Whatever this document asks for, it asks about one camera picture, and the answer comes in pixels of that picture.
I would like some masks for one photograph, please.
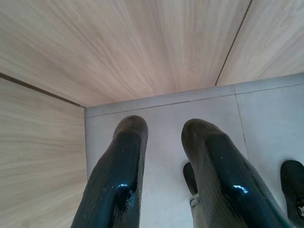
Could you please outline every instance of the tile floor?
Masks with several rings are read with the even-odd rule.
[[[140,228],[192,227],[190,193],[182,175],[187,157],[180,137],[191,118],[226,132],[286,210],[279,170],[285,159],[304,163],[304,74],[88,108],[88,175],[117,124],[133,114],[149,127]]]

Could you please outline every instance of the light wood panel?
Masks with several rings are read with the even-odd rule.
[[[249,0],[0,2],[0,72],[84,106],[214,86]]]
[[[84,110],[0,78],[0,227],[67,228],[86,184]]]
[[[304,72],[304,1],[253,0],[218,85]]]

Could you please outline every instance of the black shoe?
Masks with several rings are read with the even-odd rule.
[[[189,191],[191,192],[192,195],[195,195],[196,193],[198,193],[198,188],[196,186],[194,171],[190,162],[185,164],[182,172],[184,174],[184,178],[187,183]]]
[[[293,227],[255,168],[217,126],[189,120],[181,141],[195,174],[206,227]]]
[[[289,219],[304,227],[304,166],[300,162],[288,160],[282,164],[281,186]]]

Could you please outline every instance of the wooden wall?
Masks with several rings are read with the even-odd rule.
[[[214,86],[250,0],[4,0],[0,72],[94,106]]]
[[[0,78],[0,227],[67,228],[86,184],[84,110]]]

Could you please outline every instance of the white floor tile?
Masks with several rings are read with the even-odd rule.
[[[304,163],[304,85],[237,95],[251,163],[286,211],[280,166]]]
[[[149,127],[140,227],[191,228],[190,193],[182,175],[187,161],[182,127],[191,118],[212,122],[247,157],[236,98],[232,95],[86,118],[88,174],[110,144],[117,124],[133,114],[142,116]]]

